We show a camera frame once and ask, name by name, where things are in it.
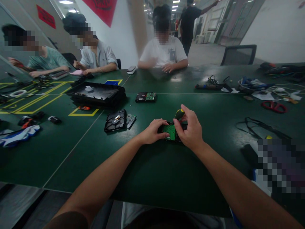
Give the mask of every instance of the red banner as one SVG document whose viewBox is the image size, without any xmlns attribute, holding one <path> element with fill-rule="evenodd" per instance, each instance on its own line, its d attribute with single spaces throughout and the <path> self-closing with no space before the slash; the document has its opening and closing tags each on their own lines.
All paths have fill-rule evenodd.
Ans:
<svg viewBox="0 0 305 229">
<path fill-rule="evenodd" d="M 53 27 L 54 29 L 56 29 L 54 17 L 52 15 L 50 15 L 47 11 L 45 11 L 43 8 L 41 8 L 39 5 L 36 5 L 36 6 L 37 6 L 37 10 L 38 10 L 39 19 L 44 21 L 45 23 L 47 23 L 49 26 Z"/>
<path fill-rule="evenodd" d="M 117 0 L 83 0 L 83 2 L 111 28 Z"/>
</svg>

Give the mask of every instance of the gray shirt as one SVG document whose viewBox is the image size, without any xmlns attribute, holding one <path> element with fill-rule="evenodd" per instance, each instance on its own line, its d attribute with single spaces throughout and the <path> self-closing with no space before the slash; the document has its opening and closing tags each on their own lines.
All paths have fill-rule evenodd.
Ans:
<svg viewBox="0 0 305 229">
<path fill-rule="evenodd" d="M 115 63 L 118 68 L 118 62 L 115 55 L 109 45 L 106 45 L 102 41 L 98 41 L 97 58 L 95 53 L 87 47 L 87 49 L 81 50 L 82 59 L 81 64 L 86 65 L 87 68 L 97 68 L 108 65 L 109 63 Z"/>
</svg>

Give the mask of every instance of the black hair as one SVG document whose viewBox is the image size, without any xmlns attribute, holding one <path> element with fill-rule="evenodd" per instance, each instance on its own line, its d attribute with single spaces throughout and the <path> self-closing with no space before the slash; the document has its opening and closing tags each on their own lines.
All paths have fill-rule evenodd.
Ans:
<svg viewBox="0 0 305 229">
<path fill-rule="evenodd" d="M 86 18 L 83 14 L 67 13 L 66 17 L 62 19 L 64 30 L 70 35 L 81 35 L 85 31 L 89 31 Z"/>
<path fill-rule="evenodd" d="M 193 4 L 194 3 L 194 0 L 187 0 L 187 5 L 189 6 L 189 5 L 191 5 L 191 4 Z"/>
<path fill-rule="evenodd" d="M 171 8 L 164 4 L 153 10 L 152 21 L 156 32 L 166 32 L 171 23 Z"/>
<path fill-rule="evenodd" d="M 8 46 L 23 46 L 27 40 L 27 31 L 14 24 L 6 24 L 2 26 L 4 33 L 4 41 Z"/>
</svg>

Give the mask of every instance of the hand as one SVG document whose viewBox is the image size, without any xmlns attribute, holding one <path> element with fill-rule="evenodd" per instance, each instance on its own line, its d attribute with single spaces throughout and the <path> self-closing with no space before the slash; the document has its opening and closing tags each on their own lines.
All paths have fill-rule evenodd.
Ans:
<svg viewBox="0 0 305 229">
<path fill-rule="evenodd" d="M 95 68 L 89 68 L 89 69 L 84 70 L 83 73 L 84 73 L 84 75 L 88 75 L 91 73 L 97 73 L 97 70 Z"/>
<path fill-rule="evenodd" d="M 166 120 L 154 119 L 145 130 L 136 136 L 136 138 L 138 138 L 141 144 L 152 144 L 159 139 L 169 137 L 169 133 L 157 133 L 158 128 L 162 125 L 168 126 Z"/>
<path fill-rule="evenodd" d="M 33 71 L 33 72 L 30 72 L 29 74 L 30 74 L 31 77 L 37 78 L 37 77 L 39 77 L 40 75 L 44 75 L 45 72 Z"/>
<path fill-rule="evenodd" d="M 20 62 L 19 60 L 15 59 L 15 58 L 11 58 L 9 57 L 9 62 L 13 65 L 13 66 L 16 66 L 16 67 L 19 67 L 19 66 L 22 66 L 23 63 Z"/>
<path fill-rule="evenodd" d="M 174 119 L 177 134 L 183 144 L 185 144 L 185 146 L 187 146 L 191 151 L 198 151 L 204 145 L 201 125 L 195 112 L 183 104 L 181 105 L 181 108 L 185 112 L 181 122 L 187 121 L 187 130 L 183 130 L 180 122 L 177 119 Z"/>
<path fill-rule="evenodd" d="M 168 73 L 171 73 L 175 69 L 176 69 L 176 64 L 166 64 L 162 67 L 162 70 Z"/>
</svg>

